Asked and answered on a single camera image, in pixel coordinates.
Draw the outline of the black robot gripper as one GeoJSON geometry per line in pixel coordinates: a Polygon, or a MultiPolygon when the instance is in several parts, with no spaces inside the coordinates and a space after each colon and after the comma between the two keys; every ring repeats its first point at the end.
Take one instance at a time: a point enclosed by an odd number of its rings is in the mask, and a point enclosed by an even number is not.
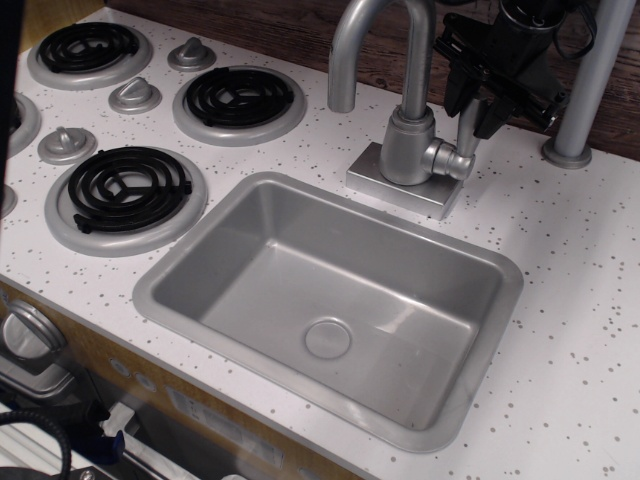
{"type": "Polygon", "coordinates": [[[448,13],[435,50],[449,61],[444,108],[461,113],[478,94],[476,138],[491,138],[514,117],[548,129],[568,103],[568,93],[551,72],[547,50],[566,18],[564,7],[501,7],[493,23],[448,13]]]}

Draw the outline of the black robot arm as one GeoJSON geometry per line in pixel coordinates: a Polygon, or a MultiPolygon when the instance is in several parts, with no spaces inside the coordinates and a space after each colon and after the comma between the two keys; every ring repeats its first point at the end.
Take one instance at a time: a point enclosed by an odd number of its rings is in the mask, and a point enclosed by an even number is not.
{"type": "Polygon", "coordinates": [[[491,24],[449,13],[435,50],[449,61],[444,107],[454,117],[486,89],[493,101],[474,122],[474,136],[488,139],[514,117],[542,130],[569,102],[552,73],[547,51],[577,1],[501,1],[491,24]]]}

